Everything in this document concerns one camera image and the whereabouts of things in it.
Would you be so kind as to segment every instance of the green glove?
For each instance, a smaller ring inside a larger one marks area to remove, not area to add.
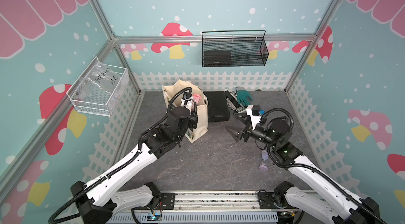
[[[240,103],[243,106],[248,106],[250,105],[249,99],[253,101],[252,96],[250,93],[246,90],[238,90],[236,92],[236,96],[238,98],[238,103]]]

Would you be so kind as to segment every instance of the wire mesh basket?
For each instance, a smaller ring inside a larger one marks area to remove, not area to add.
[[[203,67],[266,65],[269,51],[266,31],[204,31],[202,37]]]
[[[78,112],[109,117],[128,82],[126,68],[103,64],[95,57],[66,94]]]

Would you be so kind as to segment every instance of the mushroom painting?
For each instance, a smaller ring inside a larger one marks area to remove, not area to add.
[[[305,51],[308,44],[309,41],[301,41],[292,48],[292,51],[295,53],[303,52]],[[325,33],[322,35],[321,39],[316,45],[315,49],[310,54],[307,63],[311,66],[314,66],[315,59],[318,54],[321,56],[322,62],[327,63],[331,57],[332,46],[333,46],[333,33],[332,29],[328,26],[327,29],[325,30]]]
[[[268,59],[277,58],[278,50],[288,51],[290,49],[290,44],[287,41],[270,41],[266,45],[269,51]]]
[[[367,110],[349,110],[348,122],[356,122],[359,125],[352,128],[352,133],[357,140],[364,142],[366,138],[373,135],[377,146],[385,150],[392,139],[392,125],[390,119],[384,113]]]
[[[405,156],[390,154],[387,157],[387,162],[392,171],[405,180]]]
[[[52,110],[64,97],[70,86],[71,85],[68,84],[59,84],[42,92],[39,97],[39,107],[41,109],[41,119],[38,119],[39,124],[48,118]],[[63,143],[65,142],[67,128],[72,131],[76,138],[78,138],[83,132],[86,123],[86,115],[78,113],[73,107],[70,108],[51,137],[49,137],[49,140],[45,143],[48,155],[53,156],[62,149]]]
[[[168,23],[166,27],[162,30],[159,36],[191,36],[193,35],[191,31],[189,31],[183,25],[178,23]],[[167,44],[152,44],[152,51],[155,53],[161,53],[166,51],[167,49],[170,50],[169,58],[170,59],[183,59],[184,52],[181,49],[182,45],[187,46],[197,46],[197,43],[167,43]]]
[[[50,183],[37,183],[36,180],[48,165],[48,161],[35,161],[29,166],[17,186],[1,206],[3,224],[21,223],[28,202],[36,206],[42,204],[51,185]]]
[[[131,55],[131,59],[139,60],[142,59],[142,56],[139,54],[139,51],[148,52],[149,49],[146,47],[145,44],[122,44],[121,50],[125,55],[125,58],[129,58],[129,54]]]

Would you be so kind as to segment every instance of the black box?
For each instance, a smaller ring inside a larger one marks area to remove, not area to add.
[[[208,100],[208,122],[228,121],[230,117],[226,93],[223,91],[205,91]]]

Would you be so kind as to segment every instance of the black wire basket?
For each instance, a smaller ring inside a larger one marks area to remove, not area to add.
[[[266,31],[261,30],[202,32],[202,66],[266,65],[269,51],[265,43],[265,34]]]

